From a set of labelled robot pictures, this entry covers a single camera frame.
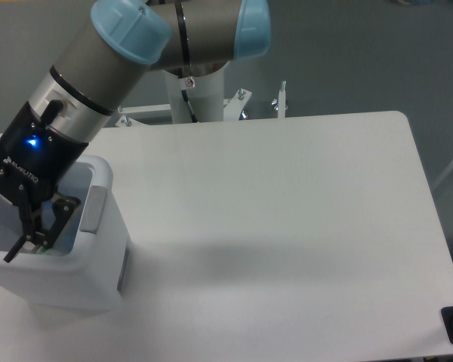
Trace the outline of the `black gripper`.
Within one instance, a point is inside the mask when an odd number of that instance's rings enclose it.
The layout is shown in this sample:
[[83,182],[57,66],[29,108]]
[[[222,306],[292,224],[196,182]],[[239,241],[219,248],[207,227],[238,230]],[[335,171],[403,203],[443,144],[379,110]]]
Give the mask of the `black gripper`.
[[[82,205],[77,197],[53,196],[60,179],[88,145],[52,130],[52,121],[64,109],[62,101],[53,100],[37,117],[25,103],[0,137],[0,195],[18,205],[22,224],[22,235],[4,257],[5,262],[11,262],[27,241],[52,249]],[[18,197],[20,186],[28,196]],[[49,199],[53,220],[44,227],[41,203]]]

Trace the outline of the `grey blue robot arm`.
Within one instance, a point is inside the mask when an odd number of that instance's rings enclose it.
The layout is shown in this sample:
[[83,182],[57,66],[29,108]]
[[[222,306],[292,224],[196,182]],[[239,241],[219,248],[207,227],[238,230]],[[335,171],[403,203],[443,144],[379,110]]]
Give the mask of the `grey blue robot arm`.
[[265,1],[98,1],[0,137],[0,197],[20,217],[10,262],[25,244],[51,249],[80,208],[59,181],[143,74],[264,55]]

